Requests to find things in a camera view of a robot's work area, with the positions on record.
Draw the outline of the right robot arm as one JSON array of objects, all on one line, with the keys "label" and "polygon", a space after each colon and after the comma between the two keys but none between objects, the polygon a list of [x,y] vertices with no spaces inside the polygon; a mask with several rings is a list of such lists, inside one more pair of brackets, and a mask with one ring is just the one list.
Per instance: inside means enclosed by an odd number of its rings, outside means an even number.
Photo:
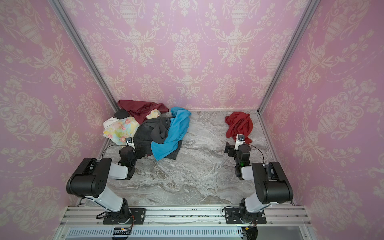
[{"label": "right robot arm", "polygon": [[225,153],[235,161],[235,175],[240,180],[253,181],[255,190],[241,200],[235,211],[226,213],[227,223],[265,224],[264,210],[284,204],[294,198],[292,186],[278,162],[251,163],[251,147],[247,144],[226,143]]}]

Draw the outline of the floral pastel cloth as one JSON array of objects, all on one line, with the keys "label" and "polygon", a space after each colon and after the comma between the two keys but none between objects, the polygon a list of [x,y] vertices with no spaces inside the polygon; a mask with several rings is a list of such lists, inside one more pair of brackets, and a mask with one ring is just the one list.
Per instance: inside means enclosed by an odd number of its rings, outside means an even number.
[{"label": "floral pastel cloth", "polygon": [[132,138],[134,144],[151,143],[151,133],[162,118],[157,109],[152,110],[141,124],[134,117],[110,118],[104,122],[103,136],[117,145],[123,145],[126,138]]}]

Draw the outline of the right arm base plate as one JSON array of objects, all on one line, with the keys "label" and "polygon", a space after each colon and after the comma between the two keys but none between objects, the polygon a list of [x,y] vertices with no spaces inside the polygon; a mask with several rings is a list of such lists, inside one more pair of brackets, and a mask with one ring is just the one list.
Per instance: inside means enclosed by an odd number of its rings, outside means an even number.
[{"label": "right arm base plate", "polygon": [[246,224],[246,225],[263,225],[267,223],[264,211],[258,213],[248,213],[234,207],[224,207],[221,212],[228,225]]}]

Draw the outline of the bright red cloth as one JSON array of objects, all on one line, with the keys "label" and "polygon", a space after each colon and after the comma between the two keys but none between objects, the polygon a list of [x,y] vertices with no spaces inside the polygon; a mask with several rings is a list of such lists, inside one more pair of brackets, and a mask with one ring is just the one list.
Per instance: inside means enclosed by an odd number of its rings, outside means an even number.
[{"label": "bright red cloth", "polygon": [[233,112],[225,117],[225,123],[229,126],[226,132],[226,138],[236,140],[237,134],[245,136],[245,143],[251,144],[253,141],[249,138],[254,125],[250,114],[244,112]]}]

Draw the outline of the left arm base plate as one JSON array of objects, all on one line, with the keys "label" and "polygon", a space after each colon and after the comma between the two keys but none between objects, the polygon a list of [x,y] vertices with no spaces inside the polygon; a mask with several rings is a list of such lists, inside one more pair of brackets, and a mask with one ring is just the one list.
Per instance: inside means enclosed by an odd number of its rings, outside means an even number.
[{"label": "left arm base plate", "polygon": [[104,217],[104,225],[143,225],[146,218],[145,208],[130,209],[130,213],[123,216],[122,214],[108,213]]}]

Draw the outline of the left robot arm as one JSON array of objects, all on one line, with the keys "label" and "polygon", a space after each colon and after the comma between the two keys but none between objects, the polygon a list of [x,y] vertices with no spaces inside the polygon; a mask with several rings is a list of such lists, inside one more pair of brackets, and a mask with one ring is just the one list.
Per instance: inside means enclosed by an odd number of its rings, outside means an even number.
[{"label": "left robot arm", "polygon": [[107,185],[109,179],[131,180],[136,162],[143,154],[131,146],[119,150],[121,160],[116,164],[111,158],[85,158],[69,178],[66,191],[70,195],[87,199],[101,206],[104,211],[96,216],[104,225],[142,225],[146,209],[131,209],[128,201],[118,196]]}]

